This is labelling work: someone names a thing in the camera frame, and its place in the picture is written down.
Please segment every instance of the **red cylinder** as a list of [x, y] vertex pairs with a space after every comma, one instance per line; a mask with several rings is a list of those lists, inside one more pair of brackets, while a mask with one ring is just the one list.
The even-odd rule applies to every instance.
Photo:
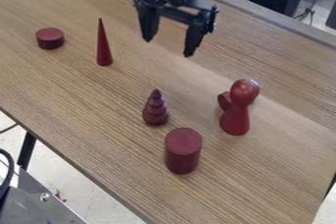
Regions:
[[42, 49], [55, 49], [64, 44], [64, 34], [57, 28], [42, 28], [35, 35], [37, 44]]
[[164, 161], [175, 174], [187, 174], [198, 165], [202, 147], [201, 135], [190, 128], [171, 131], [165, 140]]

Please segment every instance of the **red pawn-shaped object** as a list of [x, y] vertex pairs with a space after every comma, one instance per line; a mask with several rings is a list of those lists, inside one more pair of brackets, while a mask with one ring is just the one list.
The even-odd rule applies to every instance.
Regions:
[[255, 87], [250, 81], [236, 81], [230, 90], [231, 105], [220, 118], [220, 127], [233, 136], [244, 135], [250, 129], [248, 106], [255, 100]]
[[110, 46], [108, 44], [105, 28], [101, 19], [98, 27], [97, 64], [109, 66], [113, 63]]
[[[254, 96], [255, 96], [254, 99], [256, 99], [260, 94], [260, 86], [255, 80], [248, 80], [248, 82], [250, 82], [253, 86]], [[218, 100], [219, 107], [221, 107], [222, 110], [226, 111], [231, 104], [230, 92], [225, 91], [225, 92], [219, 94], [217, 96], [217, 100]]]
[[164, 162], [176, 174], [187, 174], [198, 165], [202, 146], [201, 135], [190, 128], [171, 131], [164, 142]]
[[142, 110], [143, 120], [152, 126], [163, 125], [168, 121], [169, 113], [166, 101], [157, 88], [151, 93]]

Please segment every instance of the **red disc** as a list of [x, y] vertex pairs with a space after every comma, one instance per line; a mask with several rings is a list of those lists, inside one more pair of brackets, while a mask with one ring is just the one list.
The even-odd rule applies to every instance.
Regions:
[[165, 140], [164, 160], [167, 168], [176, 174], [187, 174], [198, 165], [202, 146], [201, 135], [190, 128], [178, 128]]
[[63, 45], [64, 34], [57, 28], [42, 28], [36, 32], [37, 44], [42, 49], [54, 49]]
[[148, 125], [159, 126], [165, 124], [168, 121], [169, 113], [166, 110], [166, 112], [161, 115], [153, 116], [143, 109], [142, 118]]
[[167, 105], [164, 103], [161, 107], [153, 107], [146, 104], [144, 109], [153, 116], [159, 116], [167, 111]]
[[158, 107], [161, 107], [164, 103], [165, 103], [165, 100], [163, 97], [159, 98], [159, 99], [154, 99], [154, 98], [149, 98], [147, 103], [152, 106], [152, 107], [155, 107], [155, 108], [158, 108]]

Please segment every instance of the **black cable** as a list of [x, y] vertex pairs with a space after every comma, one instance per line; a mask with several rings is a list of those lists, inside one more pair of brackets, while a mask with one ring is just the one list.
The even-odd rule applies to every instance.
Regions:
[[10, 127], [6, 128], [4, 130], [1, 130], [0, 134], [4, 134], [4, 133], [8, 132], [9, 130], [11, 130], [11, 129], [17, 127], [17, 126], [18, 126], [18, 124], [14, 124], [13, 126], [10, 126]]
[[7, 175], [5, 177], [5, 180], [3, 181], [3, 183], [0, 186], [0, 201], [2, 200], [2, 198], [4, 197], [4, 195], [6, 194], [6, 192], [8, 191], [10, 185], [11, 185], [11, 181], [14, 175], [14, 160], [11, 156], [10, 153], [8, 153], [6, 150], [4, 149], [0, 149], [0, 154], [5, 156], [8, 160], [8, 172]]

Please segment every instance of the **table surface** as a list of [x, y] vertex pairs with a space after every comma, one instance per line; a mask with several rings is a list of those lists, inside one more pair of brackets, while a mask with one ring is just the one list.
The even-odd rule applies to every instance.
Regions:
[[[132, 0], [0, 7], [2, 110], [145, 221], [312, 221], [336, 164], [333, 46], [223, 4], [217, 32], [185, 59], [186, 28], [162, 20], [144, 42]], [[107, 68], [95, 63], [100, 17], [115, 59]], [[34, 33], [43, 27], [62, 29], [66, 44], [39, 49]], [[241, 78], [262, 92], [251, 130], [237, 138], [218, 126], [216, 95]], [[171, 113], [159, 128], [141, 119], [155, 87]], [[186, 176], [162, 162], [164, 138], [178, 127], [204, 139], [199, 166]]]

